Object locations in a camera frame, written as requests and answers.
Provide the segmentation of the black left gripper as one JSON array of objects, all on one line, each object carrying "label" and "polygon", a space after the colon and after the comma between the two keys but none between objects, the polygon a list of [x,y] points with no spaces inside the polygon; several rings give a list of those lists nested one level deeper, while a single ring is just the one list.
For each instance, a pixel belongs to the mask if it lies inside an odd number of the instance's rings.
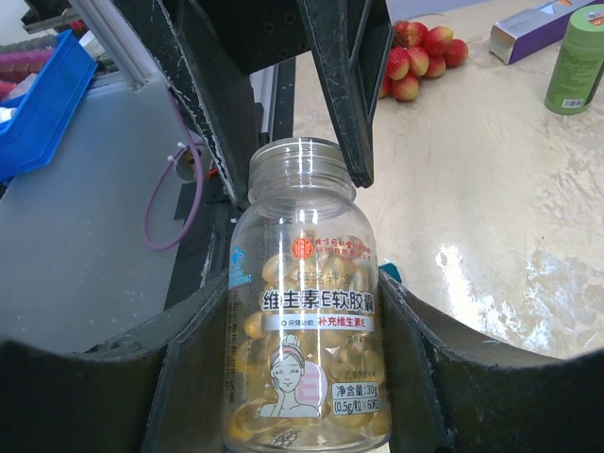
[{"label": "black left gripper", "polygon": [[311,50],[357,187],[374,183],[373,120],[393,41],[387,2],[117,1],[205,139],[232,204],[259,147],[249,76]]}]

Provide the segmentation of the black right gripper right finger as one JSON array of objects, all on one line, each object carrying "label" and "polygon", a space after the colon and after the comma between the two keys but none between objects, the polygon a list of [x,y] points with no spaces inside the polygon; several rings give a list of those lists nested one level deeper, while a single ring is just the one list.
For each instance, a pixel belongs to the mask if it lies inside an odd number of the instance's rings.
[{"label": "black right gripper right finger", "polygon": [[558,360],[479,333],[386,272],[393,452],[600,452],[603,353]]}]

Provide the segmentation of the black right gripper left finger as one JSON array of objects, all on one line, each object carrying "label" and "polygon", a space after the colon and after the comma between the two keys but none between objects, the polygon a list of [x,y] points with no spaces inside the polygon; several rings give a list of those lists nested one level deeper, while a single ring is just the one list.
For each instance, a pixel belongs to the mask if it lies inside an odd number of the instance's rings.
[{"label": "black right gripper left finger", "polygon": [[84,353],[1,341],[5,452],[220,452],[227,276]]}]

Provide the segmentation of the teal weekly pill organizer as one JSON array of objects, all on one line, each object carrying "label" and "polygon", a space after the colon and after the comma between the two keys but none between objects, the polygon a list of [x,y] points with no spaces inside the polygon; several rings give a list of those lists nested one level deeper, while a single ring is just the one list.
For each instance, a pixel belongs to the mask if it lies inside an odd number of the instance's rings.
[{"label": "teal weekly pill organizer", "polygon": [[403,283],[402,276],[398,270],[398,267],[392,262],[386,262],[379,266],[379,270],[385,272],[389,277],[397,281],[399,284]]}]

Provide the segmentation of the clear pill bottle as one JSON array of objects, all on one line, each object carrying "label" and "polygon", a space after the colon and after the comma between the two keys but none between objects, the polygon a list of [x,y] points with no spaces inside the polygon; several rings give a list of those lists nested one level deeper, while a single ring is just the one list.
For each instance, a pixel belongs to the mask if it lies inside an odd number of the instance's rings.
[{"label": "clear pill bottle", "polygon": [[268,143],[230,242],[224,441],[231,452],[388,442],[373,230],[335,143]]}]

